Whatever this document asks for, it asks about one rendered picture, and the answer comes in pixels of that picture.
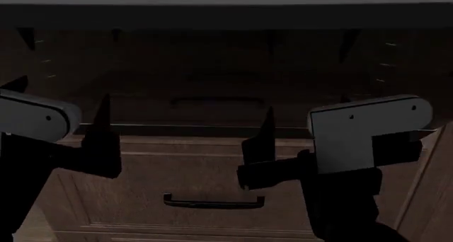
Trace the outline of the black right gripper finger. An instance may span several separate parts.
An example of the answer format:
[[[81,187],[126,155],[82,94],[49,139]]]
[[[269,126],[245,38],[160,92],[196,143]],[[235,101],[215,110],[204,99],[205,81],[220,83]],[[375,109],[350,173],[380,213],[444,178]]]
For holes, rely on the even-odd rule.
[[[266,112],[257,135],[243,141],[241,148],[245,165],[275,161],[275,118],[272,107]]]

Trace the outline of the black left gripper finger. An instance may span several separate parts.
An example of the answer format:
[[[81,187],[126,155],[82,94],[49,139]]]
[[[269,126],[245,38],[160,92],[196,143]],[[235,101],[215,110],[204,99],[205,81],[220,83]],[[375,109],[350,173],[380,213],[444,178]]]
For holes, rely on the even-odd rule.
[[[12,80],[3,86],[0,86],[1,90],[15,91],[17,93],[25,93],[28,87],[28,76],[21,76],[15,80]]]
[[[122,171],[119,135],[111,130],[110,95],[105,95],[81,143],[84,172],[117,178]]]

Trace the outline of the dark wooden drawer front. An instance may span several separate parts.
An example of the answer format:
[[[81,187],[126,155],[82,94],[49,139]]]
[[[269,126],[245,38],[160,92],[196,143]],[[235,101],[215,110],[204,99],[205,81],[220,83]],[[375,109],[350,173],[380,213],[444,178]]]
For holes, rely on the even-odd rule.
[[[273,108],[278,127],[306,127],[311,108],[352,97],[355,75],[316,69],[229,69],[221,67],[121,67],[87,80],[67,95],[91,118],[110,95],[113,122],[137,125],[256,127]],[[265,105],[188,102],[175,97],[245,96]]]

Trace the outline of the brown wooden drawer front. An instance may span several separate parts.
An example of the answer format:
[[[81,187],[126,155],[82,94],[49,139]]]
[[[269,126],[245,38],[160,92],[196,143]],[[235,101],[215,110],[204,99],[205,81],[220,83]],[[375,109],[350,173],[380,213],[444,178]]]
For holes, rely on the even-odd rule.
[[[57,169],[15,242],[318,242],[296,181],[239,187],[241,139],[123,137],[122,172],[109,180]],[[170,207],[175,200],[254,202],[260,209]]]

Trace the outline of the grey countertop edge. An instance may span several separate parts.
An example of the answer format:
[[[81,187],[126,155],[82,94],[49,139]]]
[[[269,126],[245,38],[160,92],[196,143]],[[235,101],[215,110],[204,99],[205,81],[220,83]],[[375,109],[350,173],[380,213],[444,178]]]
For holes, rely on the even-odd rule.
[[[0,0],[0,27],[448,28],[453,27],[453,0]]]

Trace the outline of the brown wooden cabinet side panel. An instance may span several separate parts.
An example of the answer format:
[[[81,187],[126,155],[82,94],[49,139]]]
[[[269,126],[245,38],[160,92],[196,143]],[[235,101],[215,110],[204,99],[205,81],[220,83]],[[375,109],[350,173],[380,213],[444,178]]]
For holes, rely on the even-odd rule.
[[[410,242],[453,242],[453,122],[431,144],[395,229]]]

